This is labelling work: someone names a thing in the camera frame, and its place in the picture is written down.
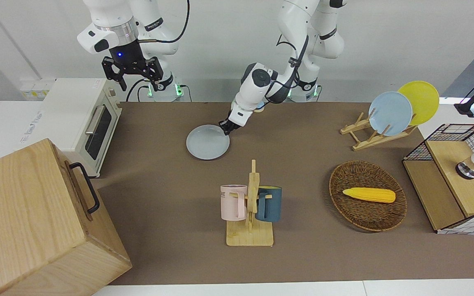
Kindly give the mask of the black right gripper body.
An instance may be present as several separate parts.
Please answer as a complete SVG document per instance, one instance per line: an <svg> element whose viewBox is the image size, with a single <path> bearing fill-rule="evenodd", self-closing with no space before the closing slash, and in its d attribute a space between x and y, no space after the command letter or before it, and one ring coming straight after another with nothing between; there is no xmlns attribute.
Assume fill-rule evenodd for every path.
<svg viewBox="0 0 474 296"><path fill-rule="evenodd" d="M109 49L111 57L104 57L102 66L107 79L123 81L123 76L140 75L150 81L163 79L164 71L156 56L146 58L138 41Z"/></svg>

